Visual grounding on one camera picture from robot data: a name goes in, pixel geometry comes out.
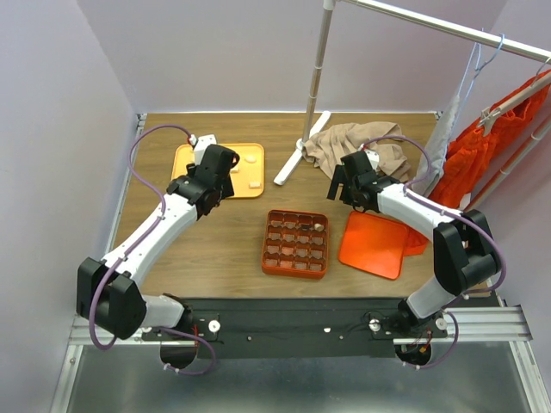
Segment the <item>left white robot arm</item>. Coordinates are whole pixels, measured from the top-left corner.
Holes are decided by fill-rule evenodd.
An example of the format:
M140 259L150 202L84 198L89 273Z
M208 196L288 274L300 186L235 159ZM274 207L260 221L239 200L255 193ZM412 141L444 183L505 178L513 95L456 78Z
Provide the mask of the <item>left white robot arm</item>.
M77 313L117 339L128 339L142 327L161 327L173 340L183 339L191 320L185 304L168 295L140 291L154 263L181 233L233 195L231 170L238 154L208 145L199 163L172 180L152 214L102 259L85 259L77 270Z

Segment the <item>orange compartment box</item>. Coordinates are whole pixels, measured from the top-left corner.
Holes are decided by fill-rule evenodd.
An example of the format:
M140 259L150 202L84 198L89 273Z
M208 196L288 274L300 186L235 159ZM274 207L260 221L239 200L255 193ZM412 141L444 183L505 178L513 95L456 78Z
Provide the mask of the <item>orange compartment box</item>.
M316 223L324 230L315 231ZM300 224L309 224L311 229L303 230ZM324 214L272 209L267 213L262 271L273 276L320 280L328 267L329 241L329 220Z

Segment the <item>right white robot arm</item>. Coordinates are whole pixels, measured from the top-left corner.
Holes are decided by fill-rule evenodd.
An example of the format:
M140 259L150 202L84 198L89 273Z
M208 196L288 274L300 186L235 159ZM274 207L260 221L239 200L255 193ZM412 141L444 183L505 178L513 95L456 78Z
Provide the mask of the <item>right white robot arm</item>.
M341 158L327 198L339 198L359 212L373 211L397 219L433 244L432 277L399 302L398 310L381 320L381 327L408 337L425 330L431 317L473 287L497 274L506 275L503 253L496 245L486 216L461 212L428 200L390 176L378 176L364 150Z

